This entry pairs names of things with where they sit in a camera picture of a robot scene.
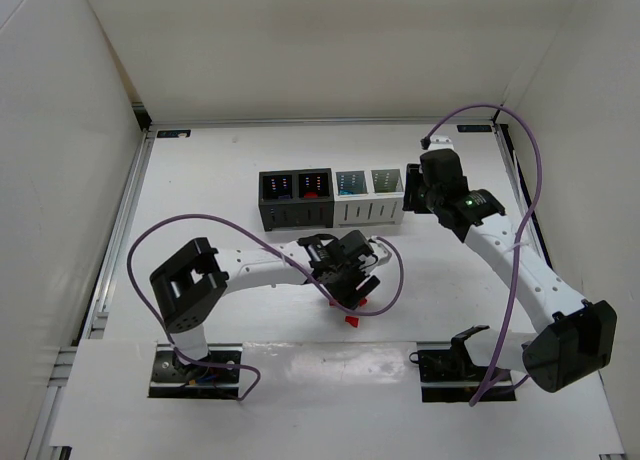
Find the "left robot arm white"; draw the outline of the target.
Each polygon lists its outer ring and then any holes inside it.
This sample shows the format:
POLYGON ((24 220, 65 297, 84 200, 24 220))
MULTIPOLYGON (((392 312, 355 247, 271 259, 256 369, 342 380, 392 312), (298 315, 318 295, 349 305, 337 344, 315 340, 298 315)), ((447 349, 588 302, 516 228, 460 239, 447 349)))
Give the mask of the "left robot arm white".
POLYGON ((376 240, 354 230, 341 238, 317 234, 275 245, 274 253, 218 250, 195 238, 150 275, 166 331, 178 348, 178 362, 208 356, 203 323, 225 295, 263 286, 317 281, 341 306, 353 310, 380 281, 375 268, 391 258, 376 240))

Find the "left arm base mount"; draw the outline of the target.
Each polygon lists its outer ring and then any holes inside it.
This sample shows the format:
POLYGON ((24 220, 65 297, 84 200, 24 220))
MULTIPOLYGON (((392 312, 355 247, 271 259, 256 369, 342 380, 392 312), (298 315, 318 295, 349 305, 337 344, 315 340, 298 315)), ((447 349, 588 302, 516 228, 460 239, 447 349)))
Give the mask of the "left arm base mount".
POLYGON ((234 400, 239 395, 240 373, 229 365, 239 364, 242 346, 210 344, 206 362, 226 368, 184 366, 169 345, 157 347, 152 365, 148 397, 152 399, 234 400))

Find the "red lego slope bottom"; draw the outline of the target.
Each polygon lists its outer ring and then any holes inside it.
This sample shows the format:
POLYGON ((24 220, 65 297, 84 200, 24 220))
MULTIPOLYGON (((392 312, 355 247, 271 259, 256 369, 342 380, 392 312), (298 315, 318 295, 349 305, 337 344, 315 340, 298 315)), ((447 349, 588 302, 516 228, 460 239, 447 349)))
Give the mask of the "red lego slope bottom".
POLYGON ((357 328, 359 326, 359 318, 354 316, 346 316, 345 322, 348 323, 353 328, 357 328))

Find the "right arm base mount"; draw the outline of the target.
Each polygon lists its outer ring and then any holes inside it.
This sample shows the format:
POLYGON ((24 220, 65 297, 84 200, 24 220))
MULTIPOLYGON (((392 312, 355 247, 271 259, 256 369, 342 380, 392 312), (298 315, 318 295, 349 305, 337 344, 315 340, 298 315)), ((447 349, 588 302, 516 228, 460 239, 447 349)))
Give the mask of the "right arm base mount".
POLYGON ((408 360, 419 370, 423 403, 467 403, 478 390, 487 366, 472 362, 465 342, 488 330, 473 326, 453 336, 448 343, 418 343, 408 360))

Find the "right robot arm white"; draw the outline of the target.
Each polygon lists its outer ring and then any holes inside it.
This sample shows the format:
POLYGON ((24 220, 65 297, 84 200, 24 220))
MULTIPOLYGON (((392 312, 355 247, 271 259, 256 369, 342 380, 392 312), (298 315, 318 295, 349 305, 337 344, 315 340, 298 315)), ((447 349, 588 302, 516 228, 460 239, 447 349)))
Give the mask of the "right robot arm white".
POLYGON ((520 304, 533 333, 481 325, 451 340, 458 365, 484 367, 491 378, 518 371, 554 393, 608 366, 617 314, 606 301, 591 302, 517 236, 504 206, 486 189, 472 190, 451 149, 424 152, 406 167, 403 209, 433 214, 476 253, 509 290, 507 306, 520 304))

